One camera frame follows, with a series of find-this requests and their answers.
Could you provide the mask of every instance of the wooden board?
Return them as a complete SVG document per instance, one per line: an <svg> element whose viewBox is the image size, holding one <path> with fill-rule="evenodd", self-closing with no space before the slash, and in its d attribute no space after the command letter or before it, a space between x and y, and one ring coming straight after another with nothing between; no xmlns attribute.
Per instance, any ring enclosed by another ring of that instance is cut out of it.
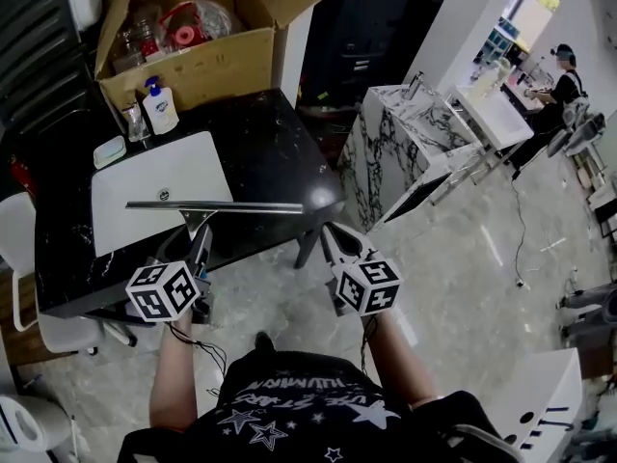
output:
<svg viewBox="0 0 617 463"><path fill-rule="evenodd" d="M12 271L0 273L0 330L9 365L15 367L65 357L67 354L58 355L45 348L39 325L35 324L23 333L14 328L12 275ZM24 324L32 321L37 314L35 286L34 274L19 281L21 320Z"/></svg>

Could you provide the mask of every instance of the marble patterned box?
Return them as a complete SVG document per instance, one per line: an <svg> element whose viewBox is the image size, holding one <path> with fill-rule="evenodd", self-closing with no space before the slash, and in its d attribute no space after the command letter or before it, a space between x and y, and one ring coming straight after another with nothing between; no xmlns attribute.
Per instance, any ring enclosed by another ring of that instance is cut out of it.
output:
<svg viewBox="0 0 617 463"><path fill-rule="evenodd" d="M481 147L443 98L421 87L407 100L407 89L367 91L338 160L346 210L365 232L382 226L416 194L434 190Z"/></svg>

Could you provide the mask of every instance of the plastic bottle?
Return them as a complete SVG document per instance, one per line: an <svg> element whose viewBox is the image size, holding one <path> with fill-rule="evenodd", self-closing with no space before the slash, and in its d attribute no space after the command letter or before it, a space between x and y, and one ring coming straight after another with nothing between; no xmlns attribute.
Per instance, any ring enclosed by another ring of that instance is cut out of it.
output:
<svg viewBox="0 0 617 463"><path fill-rule="evenodd" d="M174 97L170 88L161 88L157 84L158 76L153 75L146 81L150 94L144 98L144 108L152 123L155 135L166 134L179 122L175 112Z"/></svg>

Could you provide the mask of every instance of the open cardboard box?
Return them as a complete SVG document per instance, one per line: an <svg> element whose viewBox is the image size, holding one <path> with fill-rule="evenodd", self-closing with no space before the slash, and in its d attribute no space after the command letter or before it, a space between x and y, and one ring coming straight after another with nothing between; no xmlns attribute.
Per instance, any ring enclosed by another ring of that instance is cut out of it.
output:
<svg viewBox="0 0 617 463"><path fill-rule="evenodd" d="M130 0L108 0L96 51L95 78L119 109L135 101L135 91L147 94L152 75L172 88L178 111L222 97L270 89L275 33L320 0L214 0L234 12L247 31L209 41L166 56L158 62L114 75L110 67L118 31L128 16ZM187 0L149 0L163 13Z"/></svg>

